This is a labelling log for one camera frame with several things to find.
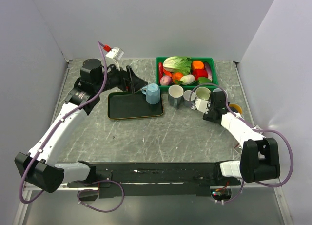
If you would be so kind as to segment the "frosted grey mug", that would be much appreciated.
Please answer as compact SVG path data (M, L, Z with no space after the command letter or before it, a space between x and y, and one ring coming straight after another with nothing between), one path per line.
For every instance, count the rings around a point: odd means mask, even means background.
M215 98L221 98L221 99L226 99L228 97L228 94L226 91L220 89L220 88L216 88L213 90L213 96Z

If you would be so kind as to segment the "blue patterned mug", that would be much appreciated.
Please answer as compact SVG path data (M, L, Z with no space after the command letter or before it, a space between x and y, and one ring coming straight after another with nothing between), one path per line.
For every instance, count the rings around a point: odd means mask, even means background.
M233 112L242 114L242 108L238 104L230 103L229 107Z

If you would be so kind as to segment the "light blue faceted mug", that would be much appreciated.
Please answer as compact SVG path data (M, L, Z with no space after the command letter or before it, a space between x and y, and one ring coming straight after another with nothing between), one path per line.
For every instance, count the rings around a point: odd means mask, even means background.
M148 84L141 89L141 92L146 96L146 102L154 105L160 101L160 88L156 83Z

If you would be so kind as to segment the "light green mug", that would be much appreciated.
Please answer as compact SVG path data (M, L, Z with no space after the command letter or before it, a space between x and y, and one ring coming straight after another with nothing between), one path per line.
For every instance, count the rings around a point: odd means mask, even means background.
M195 91L195 95L198 99L208 101L211 91L206 87L199 87Z

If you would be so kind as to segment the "small grey-blue mug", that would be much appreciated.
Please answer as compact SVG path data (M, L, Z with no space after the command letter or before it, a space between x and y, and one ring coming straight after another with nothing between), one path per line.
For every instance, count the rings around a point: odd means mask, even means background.
M185 107L190 108L192 110L196 110L195 107L196 94L191 90L186 90L183 93L183 104Z

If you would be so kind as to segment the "large grey faceted mug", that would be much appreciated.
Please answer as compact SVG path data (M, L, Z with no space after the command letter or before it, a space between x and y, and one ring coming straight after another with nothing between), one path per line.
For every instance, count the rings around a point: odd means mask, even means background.
M183 100L184 90L180 85L172 85L168 89L168 103L177 108Z

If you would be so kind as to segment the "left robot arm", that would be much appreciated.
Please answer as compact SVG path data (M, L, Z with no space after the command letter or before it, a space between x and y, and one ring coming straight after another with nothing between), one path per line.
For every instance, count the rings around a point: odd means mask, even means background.
M88 162L58 164L59 155L68 138L91 113L104 91L119 88L136 93L147 81L138 77L130 66L125 69L111 64L105 67L98 59L87 59L80 68L80 76L68 93L65 103L44 136L26 154L18 153L15 164L22 177L20 189L28 182L52 193L63 183L80 181L84 186L95 184L96 167Z

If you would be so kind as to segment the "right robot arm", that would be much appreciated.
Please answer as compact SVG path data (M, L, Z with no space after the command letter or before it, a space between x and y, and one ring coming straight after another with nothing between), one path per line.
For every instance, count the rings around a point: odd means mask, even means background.
M219 162L213 180L224 185L230 177L247 183L276 179L280 176L278 144L274 138L266 138L240 119L240 113L231 113L226 105L226 94L212 92L203 119L217 123L228 130L242 146L239 161Z

